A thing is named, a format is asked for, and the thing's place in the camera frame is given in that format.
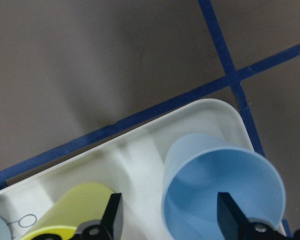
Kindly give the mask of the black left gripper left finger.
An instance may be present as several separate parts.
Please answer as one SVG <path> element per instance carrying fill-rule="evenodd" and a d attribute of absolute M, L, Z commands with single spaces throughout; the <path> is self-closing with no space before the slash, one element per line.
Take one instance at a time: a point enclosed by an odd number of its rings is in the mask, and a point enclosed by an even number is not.
<path fill-rule="evenodd" d="M 73 240 L 120 240 L 123 231 L 123 196 L 110 195 L 101 220 L 82 223 L 76 230 Z"/>

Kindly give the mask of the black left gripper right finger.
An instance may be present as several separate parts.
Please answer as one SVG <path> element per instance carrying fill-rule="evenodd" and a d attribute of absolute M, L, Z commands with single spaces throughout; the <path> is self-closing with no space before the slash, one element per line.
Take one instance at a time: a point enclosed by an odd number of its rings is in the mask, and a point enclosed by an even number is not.
<path fill-rule="evenodd" d="M 217 193 L 217 223 L 226 240 L 300 240 L 300 230 L 284 236 L 261 221 L 249 221 L 228 192 Z"/>

